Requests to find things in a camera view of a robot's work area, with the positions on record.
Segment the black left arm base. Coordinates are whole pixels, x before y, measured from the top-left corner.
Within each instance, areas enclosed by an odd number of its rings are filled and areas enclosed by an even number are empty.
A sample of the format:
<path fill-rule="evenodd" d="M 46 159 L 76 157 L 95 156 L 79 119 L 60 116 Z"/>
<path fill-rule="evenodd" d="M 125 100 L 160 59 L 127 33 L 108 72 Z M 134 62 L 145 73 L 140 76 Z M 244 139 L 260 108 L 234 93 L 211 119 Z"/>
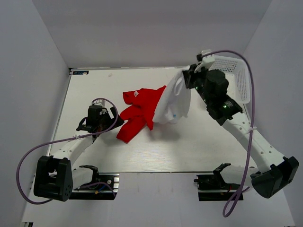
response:
<path fill-rule="evenodd" d="M 119 187 L 119 173 L 101 173 L 98 168 L 82 165 L 72 170 L 70 200 L 112 201 Z"/>

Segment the red t-shirt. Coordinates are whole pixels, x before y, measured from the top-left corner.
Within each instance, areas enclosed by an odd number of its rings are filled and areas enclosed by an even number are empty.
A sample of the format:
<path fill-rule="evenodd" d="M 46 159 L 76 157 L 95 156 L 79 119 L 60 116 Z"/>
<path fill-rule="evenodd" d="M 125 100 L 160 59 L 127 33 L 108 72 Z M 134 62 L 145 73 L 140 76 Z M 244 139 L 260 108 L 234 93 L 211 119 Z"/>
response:
<path fill-rule="evenodd" d="M 120 113 L 126 121 L 116 138 L 130 142 L 145 126 L 153 130 L 153 117 L 160 97 L 166 86 L 158 89 L 141 88 L 123 93 L 124 102 L 129 105 Z"/>

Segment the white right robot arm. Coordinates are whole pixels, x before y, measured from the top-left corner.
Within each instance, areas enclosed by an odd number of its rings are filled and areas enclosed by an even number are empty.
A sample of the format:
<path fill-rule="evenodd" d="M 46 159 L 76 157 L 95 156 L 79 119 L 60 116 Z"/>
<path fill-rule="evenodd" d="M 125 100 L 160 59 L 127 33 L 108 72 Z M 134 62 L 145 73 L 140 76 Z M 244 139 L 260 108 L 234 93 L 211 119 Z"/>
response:
<path fill-rule="evenodd" d="M 229 81 L 220 70 L 193 64 L 183 70 L 186 88 L 194 89 L 206 104 L 209 115 L 246 149 L 255 168 L 223 163 L 211 175 L 198 175 L 195 182 L 201 191 L 236 190 L 244 182 L 260 196 L 270 198 L 292 182 L 299 162 L 277 151 L 253 127 L 240 105 L 227 94 Z"/>

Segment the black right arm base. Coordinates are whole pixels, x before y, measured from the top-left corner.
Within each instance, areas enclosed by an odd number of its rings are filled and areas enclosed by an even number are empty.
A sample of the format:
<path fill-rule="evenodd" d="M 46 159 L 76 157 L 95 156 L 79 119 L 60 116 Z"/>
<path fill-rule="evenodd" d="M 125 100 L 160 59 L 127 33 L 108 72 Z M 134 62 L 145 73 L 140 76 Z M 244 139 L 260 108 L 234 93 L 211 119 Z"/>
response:
<path fill-rule="evenodd" d="M 212 173 L 197 175 L 199 201 L 228 201 L 242 181 L 244 168 L 230 163 L 221 164 Z"/>

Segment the white t-shirt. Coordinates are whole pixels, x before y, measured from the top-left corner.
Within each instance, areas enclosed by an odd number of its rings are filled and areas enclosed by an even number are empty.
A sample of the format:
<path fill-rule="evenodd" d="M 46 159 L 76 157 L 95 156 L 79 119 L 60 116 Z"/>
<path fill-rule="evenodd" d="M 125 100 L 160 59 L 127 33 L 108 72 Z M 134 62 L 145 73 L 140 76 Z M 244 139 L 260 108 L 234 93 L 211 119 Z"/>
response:
<path fill-rule="evenodd" d="M 186 88 L 183 72 L 188 69 L 179 69 L 165 87 L 154 112 L 154 123 L 177 123 L 180 118 L 187 117 L 191 90 Z"/>

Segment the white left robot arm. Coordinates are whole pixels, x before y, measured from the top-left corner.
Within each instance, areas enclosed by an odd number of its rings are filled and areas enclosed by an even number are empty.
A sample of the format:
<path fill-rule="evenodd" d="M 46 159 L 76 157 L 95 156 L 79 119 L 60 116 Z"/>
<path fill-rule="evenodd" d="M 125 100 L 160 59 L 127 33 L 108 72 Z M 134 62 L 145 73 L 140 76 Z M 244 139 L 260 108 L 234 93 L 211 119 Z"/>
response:
<path fill-rule="evenodd" d="M 33 193 L 37 197 L 67 201 L 76 189 L 94 189 L 101 184 L 98 168 L 75 166 L 76 160 L 100 134 L 123 125 L 116 107 L 91 105 L 76 128 L 76 135 L 50 156 L 39 158 Z"/>

